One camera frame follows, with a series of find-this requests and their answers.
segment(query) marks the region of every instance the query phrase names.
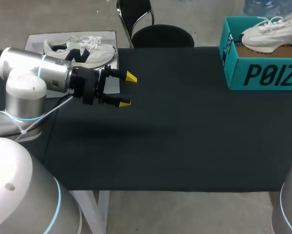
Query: sneaker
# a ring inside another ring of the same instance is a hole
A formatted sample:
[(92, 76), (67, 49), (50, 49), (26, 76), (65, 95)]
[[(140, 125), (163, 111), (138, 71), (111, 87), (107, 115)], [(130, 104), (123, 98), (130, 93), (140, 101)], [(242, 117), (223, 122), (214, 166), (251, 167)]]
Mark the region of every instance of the sneaker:
[(279, 46), (292, 45), (292, 15), (287, 18), (273, 17), (264, 19), (252, 28), (245, 30), (242, 43), (251, 50), (272, 53)]
[(101, 37), (69, 37), (61, 42), (44, 41), (44, 54), (72, 62), (74, 67), (97, 68), (107, 64), (116, 54), (116, 48), (100, 44)]

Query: teal shoe box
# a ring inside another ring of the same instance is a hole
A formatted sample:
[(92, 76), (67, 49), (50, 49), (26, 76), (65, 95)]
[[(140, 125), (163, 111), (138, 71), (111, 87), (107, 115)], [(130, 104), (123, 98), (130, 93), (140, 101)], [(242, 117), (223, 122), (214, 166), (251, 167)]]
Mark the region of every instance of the teal shoe box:
[(292, 46), (271, 54), (252, 51), (239, 41), (241, 33), (262, 19), (226, 17), (219, 52), (231, 90), (292, 90)]

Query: gray robot arm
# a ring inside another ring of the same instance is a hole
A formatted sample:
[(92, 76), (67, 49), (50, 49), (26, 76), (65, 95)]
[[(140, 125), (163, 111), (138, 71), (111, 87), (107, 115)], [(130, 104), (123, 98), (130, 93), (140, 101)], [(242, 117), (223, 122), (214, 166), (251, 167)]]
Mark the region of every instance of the gray robot arm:
[[(13, 72), (18, 73), (16, 81), (11, 75)], [(137, 78), (131, 73), (123, 73), (108, 66), (105, 66), (99, 75), (99, 72), (93, 69), (73, 68), (70, 61), (17, 48), (6, 48), (0, 57), (0, 77), (7, 81), (6, 109), (5, 113), (0, 112), (0, 137), (17, 138), (20, 134), (19, 126), (26, 129), (44, 115), (46, 89), (63, 93), (72, 89), (72, 96), (83, 98), (83, 103), (90, 105), (93, 104), (94, 98), (97, 98), (99, 103), (117, 107), (130, 105), (129, 99), (104, 93), (108, 76), (137, 82)], [(38, 87), (42, 86), (40, 80), (45, 84), (45, 95), (36, 90), (36, 84)], [(43, 122), (37, 123), (22, 140), (38, 137), (41, 134), (39, 126)]]

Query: black chair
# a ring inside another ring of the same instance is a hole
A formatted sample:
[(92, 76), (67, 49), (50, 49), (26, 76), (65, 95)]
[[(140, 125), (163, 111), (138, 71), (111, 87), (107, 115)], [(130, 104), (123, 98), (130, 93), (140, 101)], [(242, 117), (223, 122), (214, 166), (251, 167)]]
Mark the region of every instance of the black chair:
[[(192, 36), (185, 30), (171, 25), (154, 25), (155, 16), (149, 0), (117, 0), (121, 18), (131, 48), (194, 47)], [(152, 25), (137, 31), (135, 25), (151, 13)]]

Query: table surface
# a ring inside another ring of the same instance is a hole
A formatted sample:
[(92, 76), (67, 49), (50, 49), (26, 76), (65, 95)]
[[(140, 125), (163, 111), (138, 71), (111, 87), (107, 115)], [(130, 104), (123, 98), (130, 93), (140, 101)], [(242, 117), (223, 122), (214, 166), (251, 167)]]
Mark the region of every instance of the table surface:
[(229, 90), (217, 47), (119, 49), (119, 67), (138, 77), (131, 107), (73, 99), (25, 143), (69, 190), (281, 189), (292, 92)]

